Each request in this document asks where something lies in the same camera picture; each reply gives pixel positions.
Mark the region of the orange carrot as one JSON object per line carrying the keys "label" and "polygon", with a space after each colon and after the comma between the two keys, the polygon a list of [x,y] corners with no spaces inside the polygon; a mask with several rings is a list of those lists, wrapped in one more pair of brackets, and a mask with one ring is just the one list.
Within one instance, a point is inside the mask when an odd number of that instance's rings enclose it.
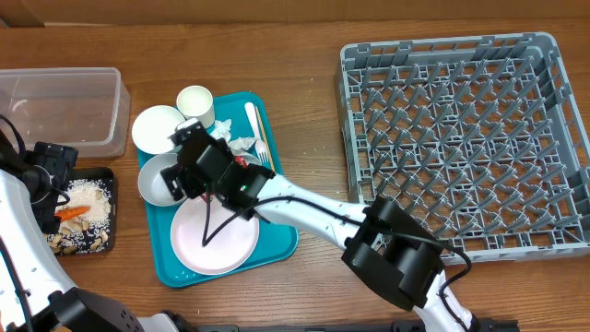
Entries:
{"label": "orange carrot", "polygon": [[87,212],[90,211],[89,206],[81,206],[81,207],[69,207],[58,210],[54,213],[54,215],[60,219],[60,221],[64,222],[70,219],[77,218]]}

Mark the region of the pink round plate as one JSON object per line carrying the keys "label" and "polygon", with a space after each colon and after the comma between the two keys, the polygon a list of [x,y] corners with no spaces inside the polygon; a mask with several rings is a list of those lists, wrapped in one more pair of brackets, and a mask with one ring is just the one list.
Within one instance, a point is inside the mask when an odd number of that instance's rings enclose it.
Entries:
{"label": "pink round plate", "polygon": [[260,227],[256,217],[238,217],[227,226],[222,222],[233,212],[213,198],[185,200],[171,224],[171,247],[188,269],[203,275],[228,273],[244,263],[258,242]]}

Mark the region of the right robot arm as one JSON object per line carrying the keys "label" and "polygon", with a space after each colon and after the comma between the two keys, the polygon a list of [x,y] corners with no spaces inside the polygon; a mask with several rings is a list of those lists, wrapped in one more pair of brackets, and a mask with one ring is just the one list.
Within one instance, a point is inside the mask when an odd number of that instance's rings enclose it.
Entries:
{"label": "right robot arm", "polygon": [[342,261],[371,291],[416,312],[426,330],[480,330],[450,291],[458,277],[445,276],[441,254],[457,254],[471,268],[469,257],[436,240],[393,199],[377,196],[367,206],[306,190],[264,166],[238,162],[227,142],[196,119],[178,124],[169,139],[180,150],[161,173],[172,197],[217,199],[231,212],[216,228],[204,225],[203,246],[238,218],[291,226],[341,249]]}

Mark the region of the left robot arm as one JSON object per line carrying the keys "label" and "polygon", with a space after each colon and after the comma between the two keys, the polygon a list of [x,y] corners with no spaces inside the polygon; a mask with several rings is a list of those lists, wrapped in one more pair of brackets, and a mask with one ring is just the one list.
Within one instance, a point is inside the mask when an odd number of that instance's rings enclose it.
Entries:
{"label": "left robot arm", "polygon": [[181,315],[137,317],[114,299],[80,289],[45,238],[60,228],[57,207],[77,150],[1,138],[1,326],[6,331],[192,331]]}

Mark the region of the white paper bowl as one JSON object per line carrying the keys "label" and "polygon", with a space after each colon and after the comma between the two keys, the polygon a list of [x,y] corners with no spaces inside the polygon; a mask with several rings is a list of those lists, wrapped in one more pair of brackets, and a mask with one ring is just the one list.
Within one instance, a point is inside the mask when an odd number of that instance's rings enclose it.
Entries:
{"label": "white paper bowl", "polygon": [[159,155],[175,149],[170,136],[184,116],[168,105],[156,105],[145,109],[137,116],[132,127],[132,139],[141,151]]}

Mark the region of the grey melamine bowl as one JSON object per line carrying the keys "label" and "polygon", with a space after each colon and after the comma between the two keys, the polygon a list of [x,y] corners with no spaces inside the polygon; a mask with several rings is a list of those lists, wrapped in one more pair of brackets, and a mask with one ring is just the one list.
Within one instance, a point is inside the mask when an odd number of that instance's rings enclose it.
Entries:
{"label": "grey melamine bowl", "polygon": [[165,153],[152,157],[142,166],[137,186],[140,195],[149,204],[157,207],[169,207],[179,205],[186,199],[184,193],[180,199],[174,199],[160,174],[165,168],[175,165],[176,161],[176,154]]}

